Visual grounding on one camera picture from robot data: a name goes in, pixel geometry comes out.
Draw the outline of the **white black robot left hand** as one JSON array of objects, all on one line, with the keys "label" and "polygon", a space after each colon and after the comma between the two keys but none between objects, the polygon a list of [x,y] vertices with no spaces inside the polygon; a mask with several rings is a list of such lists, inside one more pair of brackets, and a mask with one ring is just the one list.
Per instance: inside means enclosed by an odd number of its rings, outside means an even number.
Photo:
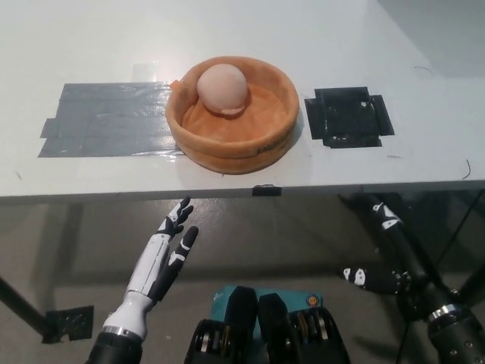
[{"label": "white black robot left hand", "polygon": [[190,227],[174,249],[173,238],[193,211],[186,197],[168,213],[150,237],[130,277],[121,305],[107,317],[102,330],[143,342],[147,335],[147,314],[163,300],[180,273],[199,229]]}]

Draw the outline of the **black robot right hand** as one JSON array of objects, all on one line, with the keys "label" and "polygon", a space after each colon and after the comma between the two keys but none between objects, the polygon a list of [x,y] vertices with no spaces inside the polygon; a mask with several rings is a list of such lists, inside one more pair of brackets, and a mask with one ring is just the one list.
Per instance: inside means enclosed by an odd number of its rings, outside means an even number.
[{"label": "black robot right hand", "polygon": [[377,235],[383,256],[398,263],[405,281],[401,295],[420,319],[464,305],[459,294],[444,284],[416,235],[381,198],[374,194],[353,194],[340,199]]}]

